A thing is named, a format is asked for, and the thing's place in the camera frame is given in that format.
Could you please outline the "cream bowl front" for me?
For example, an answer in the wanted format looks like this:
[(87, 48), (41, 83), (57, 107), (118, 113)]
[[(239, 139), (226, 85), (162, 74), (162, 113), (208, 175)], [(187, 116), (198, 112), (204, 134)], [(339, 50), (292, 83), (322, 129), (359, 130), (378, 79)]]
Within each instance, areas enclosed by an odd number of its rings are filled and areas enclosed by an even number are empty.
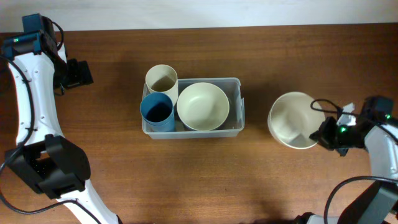
[(293, 149), (309, 149), (317, 145), (310, 135), (318, 131), (325, 114), (321, 106), (306, 93), (293, 91), (280, 96), (272, 105), (267, 124), (272, 137)]

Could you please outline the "cream bowl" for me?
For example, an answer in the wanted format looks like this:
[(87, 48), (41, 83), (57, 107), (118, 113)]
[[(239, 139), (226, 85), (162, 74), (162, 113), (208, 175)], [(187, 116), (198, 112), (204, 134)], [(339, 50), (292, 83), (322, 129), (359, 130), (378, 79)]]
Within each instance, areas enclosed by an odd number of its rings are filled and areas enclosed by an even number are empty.
[(280, 96), (272, 105), (267, 124), (272, 137), (293, 149), (309, 149), (317, 145), (310, 135), (318, 131), (325, 114), (321, 106), (306, 93), (293, 91)]
[(200, 82), (186, 87), (177, 101), (177, 113), (182, 123), (194, 131), (219, 128), (229, 115), (226, 93), (218, 86)]

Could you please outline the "cream cup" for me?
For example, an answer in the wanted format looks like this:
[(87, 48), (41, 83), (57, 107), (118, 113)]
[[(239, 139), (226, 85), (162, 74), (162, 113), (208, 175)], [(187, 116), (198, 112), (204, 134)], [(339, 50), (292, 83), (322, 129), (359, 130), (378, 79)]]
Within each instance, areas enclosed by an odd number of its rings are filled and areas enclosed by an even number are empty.
[(146, 85), (151, 93), (161, 92), (166, 94), (173, 105), (178, 100), (177, 72), (169, 65), (155, 65), (146, 73)]

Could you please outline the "blue cup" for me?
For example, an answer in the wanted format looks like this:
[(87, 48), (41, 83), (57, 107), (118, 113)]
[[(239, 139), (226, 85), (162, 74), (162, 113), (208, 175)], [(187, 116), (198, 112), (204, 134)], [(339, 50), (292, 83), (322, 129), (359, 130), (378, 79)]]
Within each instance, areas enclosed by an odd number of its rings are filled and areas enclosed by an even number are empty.
[(166, 94), (156, 92), (145, 96), (140, 112), (154, 132), (175, 131), (174, 104)]

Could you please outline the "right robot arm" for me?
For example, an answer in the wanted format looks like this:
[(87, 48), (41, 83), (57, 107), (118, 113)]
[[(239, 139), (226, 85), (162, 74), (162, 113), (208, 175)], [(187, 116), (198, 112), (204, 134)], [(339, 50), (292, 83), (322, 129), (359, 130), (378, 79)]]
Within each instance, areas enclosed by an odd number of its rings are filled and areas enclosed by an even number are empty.
[[(330, 193), (322, 216), (311, 212), (297, 216), (294, 223), (384, 223), (389, 213), (397, 213), (397, 119), (393, 101), (384, 96), (365, 99), (360, 114), (349, 105), (337, 106), (309, 138), (329, 151), (345, 156), (349, 149), (365, 149), (369, 154), (370, 176), (357, 176), (339, 183)], [(370, 180), (371, 185), (338, 217), (329, 217), (331, 201), (344, 185)]]

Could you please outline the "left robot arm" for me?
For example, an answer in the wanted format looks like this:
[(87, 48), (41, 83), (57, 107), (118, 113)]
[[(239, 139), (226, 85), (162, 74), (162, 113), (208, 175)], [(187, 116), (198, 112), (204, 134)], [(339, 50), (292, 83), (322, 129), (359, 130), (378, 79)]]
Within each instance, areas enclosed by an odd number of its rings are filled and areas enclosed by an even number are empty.
[(6, 38), (1, 58), (16, 87), (19, 127), (16, 148), (4, 165), (35, 193), (55, 206), (66, 206), (82, 223), (119, 223), (120, 218), (93, 187), (84, 150), (65, 138), (57, 118), (55, 96), (93, 83), (86, 61), (67, 57), (61, 27), (40, 14), (24, 16), (23, 33)]

